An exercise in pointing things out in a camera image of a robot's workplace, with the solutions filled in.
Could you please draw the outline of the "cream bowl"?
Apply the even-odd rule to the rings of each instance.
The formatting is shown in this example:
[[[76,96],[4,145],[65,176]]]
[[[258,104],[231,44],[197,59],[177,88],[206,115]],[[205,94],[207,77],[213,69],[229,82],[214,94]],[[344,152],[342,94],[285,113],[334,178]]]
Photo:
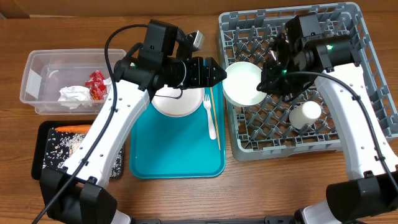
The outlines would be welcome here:
[[[224,97],[232,105],[246,107],[260,103],[267,93],[257,91],[262,70],[249,62],[236,62],[226,68],[222,81]]]

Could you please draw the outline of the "white small cup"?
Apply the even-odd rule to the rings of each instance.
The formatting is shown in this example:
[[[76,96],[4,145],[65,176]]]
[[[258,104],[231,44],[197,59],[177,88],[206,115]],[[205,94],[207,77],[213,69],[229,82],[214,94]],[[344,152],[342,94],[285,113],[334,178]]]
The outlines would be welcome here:
[[[321,106],[314,101],[307,101],[293,109],[289,114],[289,121],[296,129],[302,129],[305,125],[312,125],[322,113]]]

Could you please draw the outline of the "white napkin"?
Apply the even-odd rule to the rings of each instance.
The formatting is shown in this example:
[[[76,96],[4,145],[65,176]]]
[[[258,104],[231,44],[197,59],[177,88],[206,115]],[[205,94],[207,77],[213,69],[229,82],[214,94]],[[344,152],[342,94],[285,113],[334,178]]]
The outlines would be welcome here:
[[[106,87],[106,92],[109,93],[110,89],[112,88],[112,80],[111,80],[111,78],[104,79],[103,80],[103,84]]]

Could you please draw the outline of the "red snack wrapper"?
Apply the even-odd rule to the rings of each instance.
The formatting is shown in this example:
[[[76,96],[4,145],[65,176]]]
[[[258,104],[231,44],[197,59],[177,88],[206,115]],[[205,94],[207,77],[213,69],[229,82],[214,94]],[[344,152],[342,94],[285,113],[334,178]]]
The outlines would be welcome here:
[[[90,79],[85,82],[85,87],[89,89],[92,100],[104,100],[108,94],[107,87],[104,84],[105,78],[100,70],[96,70],[90,75]]]

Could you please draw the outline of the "orange carrot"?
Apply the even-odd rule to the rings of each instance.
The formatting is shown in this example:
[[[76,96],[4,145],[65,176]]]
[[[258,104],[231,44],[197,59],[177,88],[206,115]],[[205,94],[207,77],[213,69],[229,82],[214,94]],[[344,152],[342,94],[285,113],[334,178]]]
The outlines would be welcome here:
[[[87,134],[90,130],[90,124],[82,124],[82,125],[74,125],[74,126],[60,126],[55,128],[57,132],[61,133],[78,133],[78,134]]]

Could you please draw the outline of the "white tissue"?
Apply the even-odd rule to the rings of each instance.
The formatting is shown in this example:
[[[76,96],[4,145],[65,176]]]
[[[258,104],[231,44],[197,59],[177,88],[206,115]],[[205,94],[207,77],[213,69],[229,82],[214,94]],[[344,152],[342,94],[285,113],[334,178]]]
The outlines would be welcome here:
[[[77,109],[80,105],[85,108],[92,106],[90,90],[84,86],[66,86],[60,91],[58,101],[62,106],[67,106],[71,110]]]

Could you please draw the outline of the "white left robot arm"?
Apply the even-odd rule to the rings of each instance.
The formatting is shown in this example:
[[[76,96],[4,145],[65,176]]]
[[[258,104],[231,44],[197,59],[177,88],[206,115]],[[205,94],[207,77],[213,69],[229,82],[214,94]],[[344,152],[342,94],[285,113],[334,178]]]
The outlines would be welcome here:
[[[63,223],[132,223],[106,188],[134,123],[164,86],[212,87],[226,78],[215,59],[193,56],[205,40],[200,31],[186,34],[155,19],[145,28],[144,41],[108,65],[111,89],[77,150],[61,168],[42,171],[39,184],[45,206],[41,215]]]

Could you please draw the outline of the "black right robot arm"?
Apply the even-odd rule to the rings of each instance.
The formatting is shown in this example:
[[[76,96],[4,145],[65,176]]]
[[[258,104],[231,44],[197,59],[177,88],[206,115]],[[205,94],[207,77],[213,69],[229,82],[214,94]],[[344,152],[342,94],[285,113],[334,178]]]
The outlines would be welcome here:
[[[360,223],[397,209],[397,156],[388,144],[365,89],[361,58],[349,35],[329,37],[314,12],[285,25],[270,45],[258,91],[284,102],[315,85],[333,119],[348,180],[331,184],[321,202],[295,212],[294,223]]]

